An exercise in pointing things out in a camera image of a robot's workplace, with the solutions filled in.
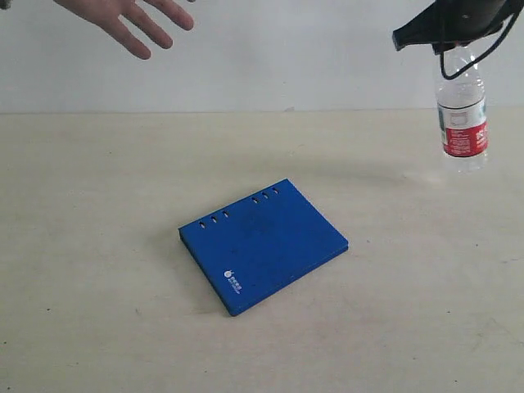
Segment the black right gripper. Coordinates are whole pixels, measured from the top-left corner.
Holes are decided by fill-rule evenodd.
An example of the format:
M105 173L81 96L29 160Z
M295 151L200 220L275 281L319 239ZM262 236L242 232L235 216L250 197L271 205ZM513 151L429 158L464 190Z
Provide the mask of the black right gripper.
M441 54L460 45L498 33L518 12L518 1L435 1L407 24L395 29L397 52L408 46L431 45Z

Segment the person's open hand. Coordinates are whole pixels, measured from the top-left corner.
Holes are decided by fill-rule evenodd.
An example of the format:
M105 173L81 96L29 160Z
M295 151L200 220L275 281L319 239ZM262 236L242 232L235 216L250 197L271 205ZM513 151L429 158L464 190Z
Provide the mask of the person's open hand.
M131 22L158 47L170 49L173 46L171 36L135 1L61 0L56 5L95 25L142 61L151 58L151 50L129 30L124 24L125 20Z

